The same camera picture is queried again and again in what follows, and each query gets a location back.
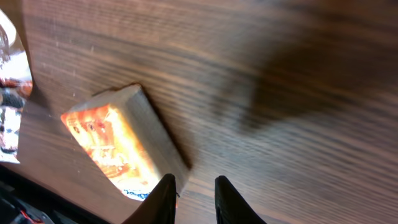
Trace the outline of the brown snack packet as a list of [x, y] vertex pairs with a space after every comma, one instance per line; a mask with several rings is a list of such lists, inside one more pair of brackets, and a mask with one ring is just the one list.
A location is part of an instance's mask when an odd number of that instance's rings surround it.
[[32, 93], [27, 52], [12, 21], [1, 12], [1, 161], [18, 164], [22, 112]]

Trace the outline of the orange Kleenex tissue pack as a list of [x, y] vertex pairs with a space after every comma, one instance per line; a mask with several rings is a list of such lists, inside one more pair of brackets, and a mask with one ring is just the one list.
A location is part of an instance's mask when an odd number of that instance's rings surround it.
[[189, 168], [141, 85], [104, 91], [60, 118], [126, 197], [145, 200], [165, 174], [173, 174], [177, 193], [183, 192]]

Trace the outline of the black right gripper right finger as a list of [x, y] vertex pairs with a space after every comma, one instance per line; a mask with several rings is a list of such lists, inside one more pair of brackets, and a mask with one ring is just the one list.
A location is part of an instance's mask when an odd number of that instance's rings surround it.
[[266, 224], [224, 175], [215, 179], [217, 224]]

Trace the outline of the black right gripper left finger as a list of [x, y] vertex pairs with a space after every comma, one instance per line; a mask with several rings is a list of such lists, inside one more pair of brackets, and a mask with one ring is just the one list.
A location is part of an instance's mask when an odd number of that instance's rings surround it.
[[176, 202], [175, 176], [165, 174], [149, 196], [123, 224], [174, 224]]

